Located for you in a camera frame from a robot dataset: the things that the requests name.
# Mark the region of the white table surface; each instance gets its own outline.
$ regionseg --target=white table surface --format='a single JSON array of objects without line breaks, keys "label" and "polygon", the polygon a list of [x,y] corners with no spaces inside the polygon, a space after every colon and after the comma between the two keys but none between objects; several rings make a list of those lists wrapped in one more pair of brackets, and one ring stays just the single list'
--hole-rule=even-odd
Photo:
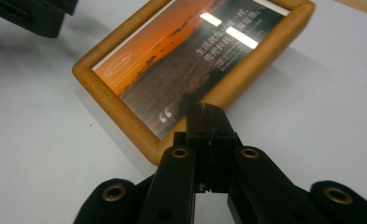
[{"label": "white table surface", "polygon": [[[293,183],[343,183],[367,199],[367,14],[334,1],[227,111],[244,144]],[[151,165],[71,74],[146,3],[80,0],[57,39],[0,18],[0,224],[72,223],[103,181]],[[197,195],[196,223],[233,223],[225,195]]]}]

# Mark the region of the orange sky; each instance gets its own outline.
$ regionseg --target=orange sky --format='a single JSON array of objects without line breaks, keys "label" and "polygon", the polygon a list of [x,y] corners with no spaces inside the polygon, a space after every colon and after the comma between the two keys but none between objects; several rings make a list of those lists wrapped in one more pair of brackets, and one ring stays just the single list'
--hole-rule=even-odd
[{"label": "orange sky", "polygon": [[95,73],[113,92],[121,93],[136,80],[150,59],[153,62],[160,60],[191,35],[203,20],[200,15],[207,12],[215,2],[176,0],[94,69]]}]

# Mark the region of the photo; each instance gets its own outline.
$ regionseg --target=photo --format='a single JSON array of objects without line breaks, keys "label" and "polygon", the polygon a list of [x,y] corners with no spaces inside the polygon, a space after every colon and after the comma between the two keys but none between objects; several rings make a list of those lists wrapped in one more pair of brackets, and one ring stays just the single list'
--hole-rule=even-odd
[{"label": "photo", "polygon": [[289,13],[263,2],[172,1],[92,70],[163,138]]}]

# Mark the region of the screw hole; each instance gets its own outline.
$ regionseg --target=screw hole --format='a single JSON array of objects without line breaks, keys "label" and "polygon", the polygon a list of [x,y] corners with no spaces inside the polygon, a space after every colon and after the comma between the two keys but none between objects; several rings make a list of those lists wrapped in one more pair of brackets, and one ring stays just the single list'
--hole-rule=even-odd
[{"label": "screw hole", "polygon": [[255,159],[259,157],[259,152],[252,148],[242,149],[241,154],[250,159]]},{"label": "screw hole", "polygon": [[172,156],[176,158],[185,158],[189,155],[189,151],[185,148],[176,148],[172,151]]},{"label": "screw hole", "polygon": [[323,193],[326,194],[326,196],[335,203],[340,204],[353,203],[352,197],[341,189],[337,189],[334,187],[327,187],[323,190]]},{"label": "screw hole", "polygon": [[115,202],[124,197],[127,189],[122,184],[109,186],[102,193],[102,198],[107,202]]}]

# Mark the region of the quotation mark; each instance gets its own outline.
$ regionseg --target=quotation mark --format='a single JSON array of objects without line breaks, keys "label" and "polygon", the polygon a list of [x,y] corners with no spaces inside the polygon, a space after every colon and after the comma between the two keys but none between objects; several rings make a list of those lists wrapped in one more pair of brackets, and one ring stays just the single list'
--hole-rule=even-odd
[{"label": "quotation mark", "polygon": [[160,113],[161,123],[166,123],[166,121],[168,121],[168,119],[170,119],[171,117],[172,117],[172,113],[168,111],[168,107],[166,107],[164,111]]}]

